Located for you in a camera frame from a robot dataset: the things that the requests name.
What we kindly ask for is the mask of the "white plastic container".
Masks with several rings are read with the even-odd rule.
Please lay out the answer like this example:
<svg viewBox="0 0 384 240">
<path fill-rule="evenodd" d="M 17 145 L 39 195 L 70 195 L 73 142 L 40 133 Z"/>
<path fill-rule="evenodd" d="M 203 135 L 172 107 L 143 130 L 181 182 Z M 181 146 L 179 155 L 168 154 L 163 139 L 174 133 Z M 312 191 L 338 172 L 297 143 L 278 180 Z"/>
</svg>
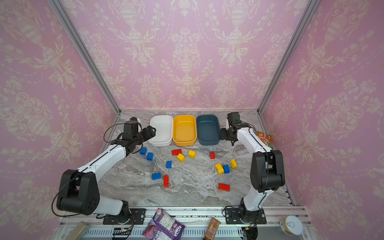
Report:
<svg viewBox="0 0 384 240">
<path fill-rule="evenodd" d="M 171 144 L 173 139 L 173 120 L 173 117 L 169 115 L 152 117 L 150 126 L 156 129 L 156 135 L 149 142 L 154 147 L 165 147 Z"/>
</svg>

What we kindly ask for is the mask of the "dark teal plastic container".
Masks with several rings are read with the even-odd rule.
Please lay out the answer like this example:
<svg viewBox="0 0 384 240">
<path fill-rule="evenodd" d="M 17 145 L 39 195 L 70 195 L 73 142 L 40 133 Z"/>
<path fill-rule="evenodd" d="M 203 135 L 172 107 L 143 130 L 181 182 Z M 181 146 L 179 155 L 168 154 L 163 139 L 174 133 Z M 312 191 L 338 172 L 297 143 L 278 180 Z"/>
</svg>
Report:
<svg viewBox="0 0 384 240">
<path fill-rule="evenodd" d="M 215 115 L 200 115 L 196 118 L 198 141 L 202 146 L 217 145 L 220 140 L 220 123 Z"/>
</svg>

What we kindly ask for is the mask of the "blue square lego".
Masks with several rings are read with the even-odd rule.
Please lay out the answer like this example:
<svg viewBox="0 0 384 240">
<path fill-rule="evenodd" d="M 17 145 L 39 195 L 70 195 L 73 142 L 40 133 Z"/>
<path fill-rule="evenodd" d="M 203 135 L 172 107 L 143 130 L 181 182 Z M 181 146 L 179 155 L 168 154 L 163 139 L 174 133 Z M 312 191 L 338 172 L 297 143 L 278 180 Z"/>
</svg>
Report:
<svg viewBox="0 0 384 240">
<path fill-rule="evenodd" d="M 153 159 L 154 159 L 154 154 L 153 154 L 153 153 L 148 153 L 147 156 L 146 156 L 146 159 L 147 159 L 148 161 L 152 162 Z"/>
</svg>

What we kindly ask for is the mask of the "small yellow lego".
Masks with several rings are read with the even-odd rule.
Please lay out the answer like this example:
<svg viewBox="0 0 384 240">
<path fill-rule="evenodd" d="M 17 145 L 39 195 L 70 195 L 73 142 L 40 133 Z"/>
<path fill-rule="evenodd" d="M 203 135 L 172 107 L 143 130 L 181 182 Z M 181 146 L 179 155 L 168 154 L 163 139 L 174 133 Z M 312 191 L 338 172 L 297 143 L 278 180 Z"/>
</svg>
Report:
<svg viewBox="0 0 384 240">
<path fill-rule="evenodd" d="M 238 167 L 238 165 L 237 165 L 235 159 L 232 159 L 232 160 L 230 161 L 230 163 L 231 163 L 231 166 L 232 166 L 233 169 L 236 169 L 236 168 Z"/>
</svg>

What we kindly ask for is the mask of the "yellow long lego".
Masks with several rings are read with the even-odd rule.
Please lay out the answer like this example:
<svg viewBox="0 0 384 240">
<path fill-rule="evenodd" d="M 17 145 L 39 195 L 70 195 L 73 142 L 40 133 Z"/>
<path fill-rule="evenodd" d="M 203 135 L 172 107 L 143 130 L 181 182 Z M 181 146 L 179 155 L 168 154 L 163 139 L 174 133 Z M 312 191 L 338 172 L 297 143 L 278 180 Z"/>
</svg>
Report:
<svg viewBox="0 0 384 240">
<path fill-rule="evenodd" d="M 223 166 L 222 166 L 220 163 L 215 164 L 215 170 L 216 170 L 216 172 L 217 172 L 219 175 L 221 175 L 221 174 L 223 174 L 223 173 L 225 172 Z"/>
</svg>

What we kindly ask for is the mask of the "yellow plastic container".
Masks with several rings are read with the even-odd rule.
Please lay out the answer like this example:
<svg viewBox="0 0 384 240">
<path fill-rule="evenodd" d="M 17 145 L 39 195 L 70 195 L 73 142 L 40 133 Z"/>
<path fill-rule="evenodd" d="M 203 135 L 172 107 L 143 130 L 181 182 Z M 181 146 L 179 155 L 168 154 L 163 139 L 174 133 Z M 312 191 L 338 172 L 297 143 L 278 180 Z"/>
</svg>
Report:
<svg viewBox="0 0 384 240">
<path fill-rule="evenodd" d="M 179 115 L 173 122 L 173 141 L 177 146 L 192 146 L 197 140 L 196 118 L 192 115 Z"/>
</svg>

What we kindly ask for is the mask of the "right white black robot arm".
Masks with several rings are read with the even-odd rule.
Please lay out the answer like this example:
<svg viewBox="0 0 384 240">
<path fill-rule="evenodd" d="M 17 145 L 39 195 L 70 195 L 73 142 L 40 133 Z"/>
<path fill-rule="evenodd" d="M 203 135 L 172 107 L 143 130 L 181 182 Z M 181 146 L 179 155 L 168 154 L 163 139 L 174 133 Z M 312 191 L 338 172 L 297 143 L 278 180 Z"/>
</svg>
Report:
<svg viewBox="0 0 384 240">
<path fill-rule="evenodd" d="M 285 185 L 283 154 L 268 147 L 246 124 L 221 129 L 221 140 L 232 144 L 240 142 L 252 154 L 250 167 L 251 188 L 241 199 L 238 218 L 245 224 L 260 223 L 264 214 L 263 204 L 267 198 Z"/>
</svg>

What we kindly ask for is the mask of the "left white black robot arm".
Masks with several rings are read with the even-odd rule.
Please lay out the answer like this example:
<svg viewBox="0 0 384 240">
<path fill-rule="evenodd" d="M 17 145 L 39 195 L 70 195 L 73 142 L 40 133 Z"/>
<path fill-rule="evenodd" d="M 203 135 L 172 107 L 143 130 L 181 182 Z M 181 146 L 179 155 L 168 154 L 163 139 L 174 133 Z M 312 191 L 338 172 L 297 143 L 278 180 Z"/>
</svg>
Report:
<svg viewBox="0 0 384 240">
<path fill-rule="evenodd" d="M 142 128 L 137 121 L 127 122 L 124 131 L 111 141 L 110 146 L 94 160 L 76 170 L 67 170 L 61 176 L 60 189 L 51 208 L 76 215 L 103 215 L 115 223 L 126 224 L 134 219 L 129 204 L 123 200 L 104 197 L 100 194 L 100 179 L 119 161 L 135 154 L 137 146 L 156 136 L 156 128 Z"/>
</svg>

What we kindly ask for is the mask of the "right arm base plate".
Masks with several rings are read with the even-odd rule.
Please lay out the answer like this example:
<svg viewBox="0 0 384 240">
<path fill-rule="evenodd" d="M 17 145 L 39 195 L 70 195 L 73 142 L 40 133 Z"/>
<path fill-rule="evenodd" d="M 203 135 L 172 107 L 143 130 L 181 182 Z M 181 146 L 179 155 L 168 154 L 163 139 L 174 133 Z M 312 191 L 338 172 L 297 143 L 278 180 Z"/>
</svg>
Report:
<svg viewBox="0 0 384 240">
<path fill-rule="evenodd" d="M 238 208 L 224 208 L 223 216 L 228 225 L 265 225 L 267 223 L 266 215 L 263 209 L 257 211 L 239 210 Z"/>
</svg>

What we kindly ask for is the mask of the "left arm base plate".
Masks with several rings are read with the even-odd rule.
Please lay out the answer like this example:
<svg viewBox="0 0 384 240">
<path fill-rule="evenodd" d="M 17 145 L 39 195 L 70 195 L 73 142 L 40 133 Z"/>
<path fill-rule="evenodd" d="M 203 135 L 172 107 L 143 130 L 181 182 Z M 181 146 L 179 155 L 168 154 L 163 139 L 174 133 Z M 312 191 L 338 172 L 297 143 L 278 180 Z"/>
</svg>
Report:
<svg viewBox="0 0 384 240">
<path fill-rule="evenodd" d="M 134 208 L 130 209 L 128 217 L 119 217 L 106 215 L 103 220 L 103 225 L 143 225 L 146 215 L 146 209 Z"/>
</svg>

